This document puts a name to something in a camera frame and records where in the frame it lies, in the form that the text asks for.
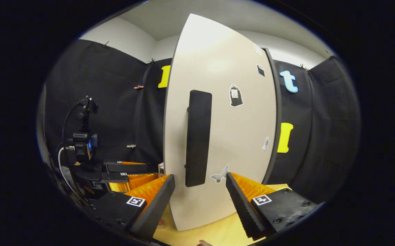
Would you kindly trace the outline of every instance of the white door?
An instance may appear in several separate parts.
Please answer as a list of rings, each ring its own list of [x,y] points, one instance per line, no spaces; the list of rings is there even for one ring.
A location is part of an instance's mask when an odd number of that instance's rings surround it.
[[[205,183],[185,186],[190,91],[212,94]],[[180,35],[167,86],[164,165],[175,175],[172,215],[178,231],[235,213],[226,179],[229,172],[262,182],[276,126],[274,80],[266,53],[236,31],[190,14]]]

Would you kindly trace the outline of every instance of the ceiling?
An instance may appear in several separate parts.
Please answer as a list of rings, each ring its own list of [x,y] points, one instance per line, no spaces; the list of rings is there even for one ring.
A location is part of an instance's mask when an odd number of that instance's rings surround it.
[[[330,48],[309,30],[289,17],[250,0],[150,0],[119,18],[160,40],[179,35],[190,13],[234,30],[277,36],[328,57],[325,50]]]

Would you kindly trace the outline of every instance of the black fabric backdrop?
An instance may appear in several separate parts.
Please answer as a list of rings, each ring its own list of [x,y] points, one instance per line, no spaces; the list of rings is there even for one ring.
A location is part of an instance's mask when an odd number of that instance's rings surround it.
[[[166,88],[158,88],[172,59],[145,64],[117,49],[77,40],[57,62],[46,81],[45,135],[51,153],[61,143],[61,130],[71,107],[85,95],[99,105],[90,128],[99,134],[96,159],[149,164],[157,172],[163,161]],[[340,187],[355,156],[360,116],[355,92],[335,58],[306,70],[274,61],[277,72],[290,71],[298,92],[279,77],[282,122],[291,123],[289,151],[277,153],[268,184],[287,183],[294,191],[320,203]],[[134,89],[143,85],[143,89]],[[71,114],[66,137],[79,127]]]

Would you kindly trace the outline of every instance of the light wood table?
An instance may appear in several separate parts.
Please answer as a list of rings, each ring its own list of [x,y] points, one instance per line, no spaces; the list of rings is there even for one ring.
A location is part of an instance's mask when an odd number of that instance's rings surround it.
[[[274,190],[289,188],[287,184],[267,185]],[[246,246],[259,240],[246,236],[237,213],[233,213],[213,223],[185,231],[177,231],[174,225],[170,205],[162,216],[167,224],[165,228],[157,229],[153,238],[171,246],[196,246],[199,240],[205,240],[213,246]]]

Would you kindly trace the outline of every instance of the cable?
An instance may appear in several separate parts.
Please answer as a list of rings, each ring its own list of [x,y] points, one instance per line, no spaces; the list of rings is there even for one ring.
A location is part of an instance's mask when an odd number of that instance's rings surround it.
[[[68,117],[70,116],[71,112],[79,105],[79,102],[76,103],[70,111],[68,111],[67,116],[65,117],[64,126],[62,127],[62,142],[65,142],[65,126],[67,125]]]
[[[62,153],[63,150],[64,150],[64,147],[61,148],[61,149],[59,150],[59,153],[58,153],[59,170],[60,170],[61,175],[62,175],[62,177],[64,178],[65,182],[67,183],[68,187],[70,187],[71,191],[73,191],[73,193],[74,193],[79,199],[83,200],[83,199],[73,190],[73,188],[71,187],[71,185],[68,183],[67,179],[65,178],[64,173],[62,172],[62,167],[61,167],[61,164],[60,164],[60,154]]]

